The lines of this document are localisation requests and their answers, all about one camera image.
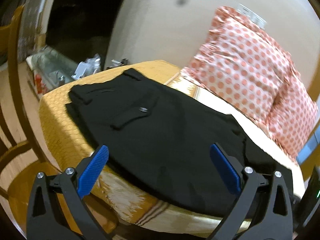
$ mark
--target blue gripper pad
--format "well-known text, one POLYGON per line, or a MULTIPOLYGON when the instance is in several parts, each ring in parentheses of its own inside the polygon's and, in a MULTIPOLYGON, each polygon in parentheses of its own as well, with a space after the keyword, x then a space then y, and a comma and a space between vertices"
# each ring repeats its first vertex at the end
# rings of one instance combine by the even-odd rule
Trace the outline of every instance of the blue gripper pad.
POLYGON ((212 144, 210 147, 210 158, 217 171, 219 172, 220 177, 226 185, 228 191, 232 195, 240 195, 240 177, 216 144, 212 144))
POLYGON ((78 195, 82 199, 84 196, 89 195, 97 178, 99 177, 104 165, 109 159, 109 149, 107 146, 102 145, 100 149, 92 154, 92 160, 78 178, 78 195))

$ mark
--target pink pillow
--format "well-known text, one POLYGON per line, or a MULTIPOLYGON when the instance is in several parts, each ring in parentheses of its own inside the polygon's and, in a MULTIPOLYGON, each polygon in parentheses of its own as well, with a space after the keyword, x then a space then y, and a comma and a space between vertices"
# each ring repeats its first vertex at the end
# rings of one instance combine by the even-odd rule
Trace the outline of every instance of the pink pillow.
POLYGON ((293 159, 298 155, 314 128, 318 107, 292 68, 267 118, 273 140, 293 159))
POLYGON ((250 19, 220 7, 182 75, 265 124, 290 64, 290 54, 250 19))

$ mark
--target silver screw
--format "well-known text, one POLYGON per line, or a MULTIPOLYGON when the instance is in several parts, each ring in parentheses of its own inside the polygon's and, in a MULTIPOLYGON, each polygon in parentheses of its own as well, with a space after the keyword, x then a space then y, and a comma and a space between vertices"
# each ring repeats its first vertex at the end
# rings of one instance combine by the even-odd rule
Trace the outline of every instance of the silver screw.
POLYGON ((275 176, 276 176, 277 178, 281 178, 282 174, 281 174, 281 172, 276 171, 276 172, 275 172, 275 176))
POLYGON ((70 175, 74 172, 75 170, 73 168, 67 168, 66 169, 66 174, 70 175))
POLYGON ((244 171, 245 171, 246 173, 248 173, 248 174, 251 174, 251 173, 253 173, 253 168, 251 168, 251 167, 245 167, 245 168, 244 168, 244 171))
POLYGON ((43 173, 43 172, 39 172, 39 173, 37 174, 37 178, 38 178, 38 179, 43 178, 43 176, 44 176, 44 173, 43 173))

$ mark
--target yellow tablecloth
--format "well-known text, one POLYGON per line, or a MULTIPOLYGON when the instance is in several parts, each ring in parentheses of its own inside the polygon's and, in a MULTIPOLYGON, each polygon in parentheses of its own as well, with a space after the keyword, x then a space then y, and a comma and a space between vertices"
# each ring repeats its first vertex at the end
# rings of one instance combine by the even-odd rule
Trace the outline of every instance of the yellow tablecloth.
MULTIPOLYGON (((131 67, 192 97, 198 89, 181 77, 178 67, 156 60, 106 70, 47 93, 40 101, 40 121, 47 146, 61 170, 76 167, 93 152, 66 111, 65 104, 70 103, 70 89, 76 84, 111 80, 131 67)), ((110 205, 121 219, 155 231, 208 236, 221 221, 221 218, 193 213, 158 200, 122 179, 108 166, 101 172, 92 193, 110 205)), ((241 229, 248 225, 249 222, 245 221, 241 229)))

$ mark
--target black garment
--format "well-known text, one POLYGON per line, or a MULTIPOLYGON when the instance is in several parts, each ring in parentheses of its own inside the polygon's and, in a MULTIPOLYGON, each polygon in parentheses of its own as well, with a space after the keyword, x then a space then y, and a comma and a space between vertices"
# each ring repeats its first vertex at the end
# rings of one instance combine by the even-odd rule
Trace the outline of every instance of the black garment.
POLYGON ((235 197, 210 160, 215 142, 243 166, 264 174, 281 171, 293 192, 291 170, 254 144, 232 115, 132 68, 111 81, 76 85, 69 97, 68 112, 92 146, 109 147, 108 165, 161 200, 201 214, 227 213, 235 197))

